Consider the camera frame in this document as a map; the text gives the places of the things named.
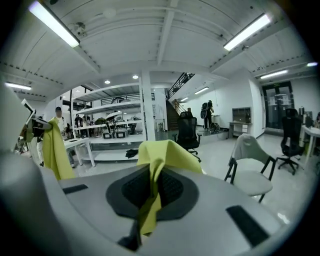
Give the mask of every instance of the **shelf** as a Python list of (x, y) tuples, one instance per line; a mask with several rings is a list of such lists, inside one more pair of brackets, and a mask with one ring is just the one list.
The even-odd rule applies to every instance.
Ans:
[[(123, 161), (123, 160), (137, 160), (138, 154), (134, 157), (127, 158), (126, 153), (129, 149), (117, 149), (117, 150), (94, 150), (92, 155), (95, 161)], [(88, 154), (81, 157), (83, 160), (90, 160)]]
[[(141, 123), (142, 120), (135, 120), (135, 121), (123, 121), (123, 122), (116, 122), (117, 125), (129, 125), (129, 124), (138, 124)], [(92, 128), (101, 128), (101, 127), (106, 127), (106, 124), (95, 124), (95, 125), (89, 125), (86, 127), (79, 127), (79, 128), (74, 128), (75, 131), (78, 130), (86, 130), (86, 129), (92, 129)]]
[(126, 138), (102, 138), (102, 136), (91, 137), (91, 144), (109, 144), (109, 143), (131, 143), (131, 142), (143, 142), (146, 140), (144, 134), (128, 135)]
[(101, 113), (101, 112), (121, 111), (121, 110), (140, 108), (140, 107), (141, 107), (140, 100), (134, 100), (134, 101), (128, 101), (128, 102), (96, 106), (88, 109), (83, 109), (80, 111), (74, 111), (73, 115), (76, 115), (76, 114), (90, 115), (90, 114)]
[(102, 89), (93, 90), (91, 92), (84, 93), (78, 97), (73, 98), (73, 100), (83, 101), (83, 102), (93, 102), (97, 100), (114, 98), (122, 95), (128, 94), (138, 94), (139, 83), (126, 83), (121, 85), (108, 86)]

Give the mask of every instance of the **staircase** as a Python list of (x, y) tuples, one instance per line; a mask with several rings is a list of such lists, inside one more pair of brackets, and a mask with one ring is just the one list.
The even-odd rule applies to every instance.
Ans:
[(177, 131), (179, 114), (168, 100), (165, 101), (165, 105), (168, 131)]

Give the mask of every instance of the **black office chair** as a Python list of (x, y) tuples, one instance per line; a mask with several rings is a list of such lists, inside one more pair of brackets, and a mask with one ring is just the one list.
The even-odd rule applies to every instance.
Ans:
[(177, 121), (179, 134), (177, 139), (177, 134), (174, 134), (174, 141), (178, 143), (181, 147), (187, 150), (189, 153), (195, 153), (198, 155), (198, 152), (195, 150), (199, 147), (200, 137), (202, 135), (198, 134), (198, 140), (196, 135), (196, 126), (197, 118), (192, 116), (191, 112), (185, 111), (180, 114), (180, 117)]
[[(296, 115), (284, 116), (282, 118), (283, 140), (281, 141), (281, 149), (282, 153), (288, 158), (277, 157), (276, 161), (284, 161), (278, 166), (278, 169), (280, 169), (283, 165), (289, 164), (293, 169), (292, 175), (295, 175), (296, 173), (296, 169), (294, 166), (298, 168), (299, 165), (296, 162), (292, 161), (290, 158), (298, 155), (301, 156), (304, 152), (304, 148), (299, 146), (301, 125), (302, 120)], [(290, 142), (289, 145), (286, 145), (288, 138), (290, 138)]]

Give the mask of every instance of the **door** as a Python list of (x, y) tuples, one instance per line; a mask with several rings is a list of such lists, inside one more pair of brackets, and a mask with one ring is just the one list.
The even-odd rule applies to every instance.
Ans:
[(294, 108), (291, 83), (274, 83), (263, 87), (266, 127), (282, 130), (282, 117), (286, 109)]

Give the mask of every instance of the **fluorescent ceiling light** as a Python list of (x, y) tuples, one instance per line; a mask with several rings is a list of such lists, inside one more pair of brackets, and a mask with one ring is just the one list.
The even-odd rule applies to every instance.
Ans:
[(250, 37), (253, 33), (257, 32), (259, 29), (263, 28), (265, 25), (270, 23), (270, 19), (266, 14), (263, 14), (261, 17), (258, 17), (253, 23), (247, 26), (242, 30), (238, 35), (231, 39), (227, 44), (224, 45), (224, 48), (230, 51), (242, 41)]
[(288, 70), (282, 70), (282, 71), (274, 72), (274, 73), (271, 73), (271, 74), (263, 75), (260, 78), (261, 79), (266, 79), (266, 78), (270, 78), (270, 77), (280, 76), (280, 75), (283, 75), (283, 74), (286, 74), (286, 73), (288, 73)]
[(200, 91), (197, 91), (195, 94), (200, 94), (200, 93), (202, 93), (203, 91), (205, 91), (207, 89), (209, 89), (209, 87), (205, 87), (205, 88), (201, 89)]
[(307, 67), (313, 67), (313, 66), (316, 66), (316, 65), (318, 65), (317, 62), (309, 62), (306, 66)]
[(13, 88), (19, 88), (19, 89), (24, 89), (24, 90), (31, 90), (31, 86), (26, 86), (26, 85), (21, 85), (17, 83), (12, 83), (12, 82), (5, 82), (4, 83), (6, 86), (13, 87)]
[(68, 28), (62, 25), (59, 19), (51, 14), (50, 10), (45, 8), (45, 6), (38, 1), (34, 1), (29, 6), (29, 11), (61, 37), (68, 45), (71, 47), (79, 45), (79, 40), (68, 30)]

